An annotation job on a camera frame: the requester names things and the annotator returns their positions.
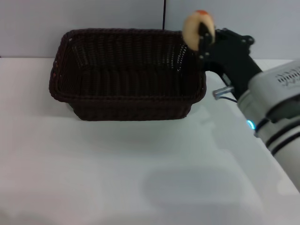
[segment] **wicker basket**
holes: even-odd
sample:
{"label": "wicker basket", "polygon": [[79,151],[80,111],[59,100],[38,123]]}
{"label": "wicker basket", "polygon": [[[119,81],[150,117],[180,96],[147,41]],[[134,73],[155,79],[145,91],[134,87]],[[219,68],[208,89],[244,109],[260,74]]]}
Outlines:
{"label": "wicker basket", "polygon": [[72,30],[51,71],[53,98],[82,120],[173,120],[206,92],[194,52],[180,31]]}

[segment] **white table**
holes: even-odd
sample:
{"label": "white table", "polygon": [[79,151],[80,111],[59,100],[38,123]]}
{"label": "white table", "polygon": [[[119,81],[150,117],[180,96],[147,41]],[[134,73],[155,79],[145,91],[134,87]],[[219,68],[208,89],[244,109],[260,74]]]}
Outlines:
{"label": "white table", "polygon": [[[285,63],[258,60],[267,69]],[[207,73],[182,120],[80,121],[53,59],[0,59],[1,225],[298,225],[300,194]]]}

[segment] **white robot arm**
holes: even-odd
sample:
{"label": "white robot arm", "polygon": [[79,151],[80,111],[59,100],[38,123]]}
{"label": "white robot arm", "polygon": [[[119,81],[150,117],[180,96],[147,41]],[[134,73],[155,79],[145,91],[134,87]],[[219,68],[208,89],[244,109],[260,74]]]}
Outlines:
{"label": "white robot arm", "polygon": [[196,11],[185,21],[183,38],[201,70],[217,73],[226,84],[213,92],[215,99],[234,95],[255,136],[300,191],[300,61],[262,72],[249,56],[251,36],[212,27],[212,17]]}

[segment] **blue indicator light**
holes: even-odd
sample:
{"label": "blue indicator light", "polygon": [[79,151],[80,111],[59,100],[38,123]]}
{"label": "blue indicator light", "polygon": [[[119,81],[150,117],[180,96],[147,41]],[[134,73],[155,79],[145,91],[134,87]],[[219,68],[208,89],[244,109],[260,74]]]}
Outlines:
{"label": "blue indicator light", "polygon": [[251,120],[247,120],[247,124],[251,129],[255,130],[255,124]]}

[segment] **dark brown wicker basket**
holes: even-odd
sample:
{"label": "dark brown wicker basket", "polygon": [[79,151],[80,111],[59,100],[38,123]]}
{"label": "dark brown wicker basket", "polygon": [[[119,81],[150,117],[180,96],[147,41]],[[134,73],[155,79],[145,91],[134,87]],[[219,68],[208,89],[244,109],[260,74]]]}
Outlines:
{"label": "dark brown wicker basket", "polygon": [[61,40],[49,90],[82,120],[173,120],[206,92],[180,31],[72,30]]}

